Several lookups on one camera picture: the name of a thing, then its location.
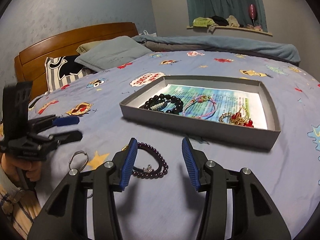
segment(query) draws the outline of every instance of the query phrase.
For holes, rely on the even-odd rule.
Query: cardboard tray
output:
[[[268,129],[206,121],[139,108],[168,84],[258,93]],[[131,121],[266,150],[273,147],[281,132],[272,98],[264,84],[256,80],[219,76],[163,76],[127,97],[120,103],[120,107],[123,117]]]

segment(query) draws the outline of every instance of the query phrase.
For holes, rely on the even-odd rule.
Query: person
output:
[[[41,176],[41,162],[32,162],[0,153],[0,206],[19,234],[27,239],[34,219],[41,207],[36,193],[23,190],[17,168],[27,171],[30,181],[38,181]]]

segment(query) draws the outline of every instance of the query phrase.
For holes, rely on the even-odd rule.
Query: black beaded bracelet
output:
[[[165,111],[169,114],[179,114],[183,110],[183,101],[180,98],[171,95],[160,94],[155,95],[153,98],[149,98],[140,108],[163,112],[162,109],[166,108],[168,103],[175,104],[175,107],[171,110]]]
[[[139,169],[133,166],[132,175],[141,178],[141,179],[157,179],[162,178],[164,175],[168,174],[169,166],[161,156],[161,154],[154,149],[152,146],[146,144],[146,143],[138,143],[138,149],[145,150],[147,153],[149,153],[152,157],[156,159],[156,161],[159,164],[158,169],[153,170],[151,165],[148,165],[147,168]]]

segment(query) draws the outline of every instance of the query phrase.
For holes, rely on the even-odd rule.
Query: pillow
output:
[[[82,55],[82,54],[88,52],[90,49],[94,48],[95,46],[99,45],[102,42],[104,42],[104,41],[92,41],[92,42],[81,44],[78,47],[78,49],[76,50],[76,52],[78,52],[80,55]]]
[[[135,42],[128,36],[120,36],[100,43],[77,57],[75,62],[99,72],[119,67],[150,52],[152,52],[150,49]]]
[[[48,91],[53,92],[71,82],[91,74],[89,69],[75,62],[76,56],[47,57],[44,63]]]

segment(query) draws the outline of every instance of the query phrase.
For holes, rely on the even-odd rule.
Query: pink balloon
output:
[[[250,18],[254,20],[257,17],[256,6],[254,4],[250,4],[248,11],[249,11]]]

